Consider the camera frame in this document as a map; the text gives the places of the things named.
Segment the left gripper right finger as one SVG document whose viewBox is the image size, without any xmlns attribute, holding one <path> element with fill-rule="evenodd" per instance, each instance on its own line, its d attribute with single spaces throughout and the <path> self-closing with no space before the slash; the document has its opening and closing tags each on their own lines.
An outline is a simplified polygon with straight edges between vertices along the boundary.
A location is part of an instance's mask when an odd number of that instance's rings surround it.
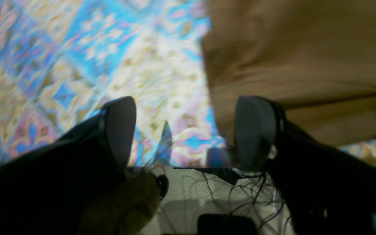
<svg viewBox="0 0 376 235">
<path fill-rule="evenodd" d="M 316 141 L 277 103 L 240 96 L 235 145 L 242 171 L 267 172 L 298 235 L 376 235 L 376 167 Z"/>
</svg>

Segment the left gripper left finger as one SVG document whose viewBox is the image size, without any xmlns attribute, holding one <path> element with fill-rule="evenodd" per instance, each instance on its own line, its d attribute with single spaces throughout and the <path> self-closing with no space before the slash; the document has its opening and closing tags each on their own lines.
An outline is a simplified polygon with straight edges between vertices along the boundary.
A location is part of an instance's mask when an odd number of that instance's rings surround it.
<svg viewBox="0 0 376 235">
<path fill-rule="evenodd" d="M 86 204 L 124 178 L 137 108 L 130 96 L 53 143 L 0 164 L 0 235 L 74 234 Z"/>
</svg>

